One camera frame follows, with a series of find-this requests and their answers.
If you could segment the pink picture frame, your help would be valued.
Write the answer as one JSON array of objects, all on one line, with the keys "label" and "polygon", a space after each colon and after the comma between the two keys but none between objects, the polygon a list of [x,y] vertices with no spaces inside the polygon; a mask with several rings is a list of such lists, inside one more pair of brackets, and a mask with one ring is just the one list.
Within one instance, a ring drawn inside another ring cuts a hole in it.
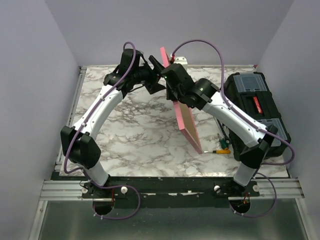
[{"label": "pink picture frame", "polygon": [[[160,54],[164,67],[168,67],[170,63],[170,57],[168,56],[165,47],[160,48]],[[196,128],[196,124],[194,121],[194,116],[192,113],[192,109],[189,108],[186,104],[179,102],[178,100],[174,100],[174,96],[171,96],[169,93],[169,87],[167,89],[167,99],[173,102],[173,109],[175,112],[177,125],[180,132],[184,135],[184,137],[189,141],[189,143],[193,146],[195,151],[198,154],[202,154],[203,150],[201,147],[198,131]]]}]

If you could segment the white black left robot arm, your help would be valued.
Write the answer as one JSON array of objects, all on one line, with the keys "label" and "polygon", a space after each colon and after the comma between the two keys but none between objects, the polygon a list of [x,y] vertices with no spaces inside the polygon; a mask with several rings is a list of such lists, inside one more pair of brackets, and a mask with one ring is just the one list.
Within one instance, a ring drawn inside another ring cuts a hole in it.
[{"label": "white black left robot arm", "polygon": [[163,69],[154,56],[145,59],[139,50],[124,49],[120,64],[104,77],[103,86],[89,109],[73,126],[64,126],[60,131],[65,161],[76,164],[78,170],[95,182],[93,191],[101,198],[110,194],[111,185],[107,182],[109,174],[100,163],[98,133],[110,113],[137,85],[151,95],[164,90],[165,86],[159,84]]}]

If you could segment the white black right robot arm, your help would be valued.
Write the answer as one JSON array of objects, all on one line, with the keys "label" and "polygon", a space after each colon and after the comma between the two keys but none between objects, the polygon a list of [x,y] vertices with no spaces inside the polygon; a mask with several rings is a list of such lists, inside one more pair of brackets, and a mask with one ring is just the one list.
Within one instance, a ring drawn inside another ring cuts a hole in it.
[{"label": "white black right robot arm", "polygon": [[278,129],[254,120],[222,94],[222,89],[206,78],[193,81],[185,68],[173,63],[161,71],[174,97],[190,108],[197,108],[225,124],[245,144],[239,159],[240,165],[230,183],[230,191],[241,196],[248,183],[260,168]]}]

